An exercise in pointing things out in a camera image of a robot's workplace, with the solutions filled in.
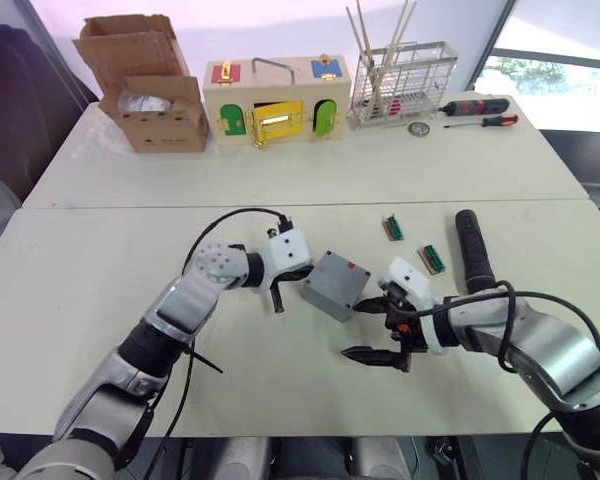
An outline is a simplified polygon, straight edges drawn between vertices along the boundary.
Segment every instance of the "red screwdriver handle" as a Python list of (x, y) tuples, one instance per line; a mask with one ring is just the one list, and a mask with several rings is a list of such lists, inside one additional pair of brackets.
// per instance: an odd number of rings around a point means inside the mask
[(508, 127), (518, 123), (518, 115), (515, 113), (507, 113), (506, 115), (498, 115), (497, 117), (483, 118), (483, 127)]

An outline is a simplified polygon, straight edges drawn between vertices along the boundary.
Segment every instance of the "wire rack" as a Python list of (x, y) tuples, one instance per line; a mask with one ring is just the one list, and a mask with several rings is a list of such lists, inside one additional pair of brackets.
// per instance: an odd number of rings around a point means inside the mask
[(361, 54), (351, 100), (357, 126), (434, 112), (458, 60), (445, 42), (406, 43)]

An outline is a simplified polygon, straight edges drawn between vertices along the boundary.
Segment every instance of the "wooden lock box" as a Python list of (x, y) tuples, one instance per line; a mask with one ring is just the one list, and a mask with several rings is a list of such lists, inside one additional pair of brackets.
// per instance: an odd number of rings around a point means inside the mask
[(342, 56), (210, 62), (204, 92), (220, 145), (342, 138), (351, 78)]

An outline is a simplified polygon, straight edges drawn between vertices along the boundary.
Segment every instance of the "metal washer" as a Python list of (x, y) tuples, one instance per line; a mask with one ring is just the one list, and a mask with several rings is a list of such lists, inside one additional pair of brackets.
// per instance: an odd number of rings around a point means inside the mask
[(424, 122), (411, 122), (408, 127), (409, 133), (416, 137), (425, 137), (429, 134), (429, 125)]

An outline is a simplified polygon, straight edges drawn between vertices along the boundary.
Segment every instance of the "green door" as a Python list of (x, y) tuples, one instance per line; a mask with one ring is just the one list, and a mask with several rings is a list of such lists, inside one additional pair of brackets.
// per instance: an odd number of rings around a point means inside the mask
[(220, 108), (220, 120), (225, 135), (245, 135), (247, 133), (242, 109), (237, 105), (223, 105)]
[(321, 100), (316, 103), (313, 116), (313, 129), (316, 137), (324, 137), (331, 133), (336, 123), (336, 102)]

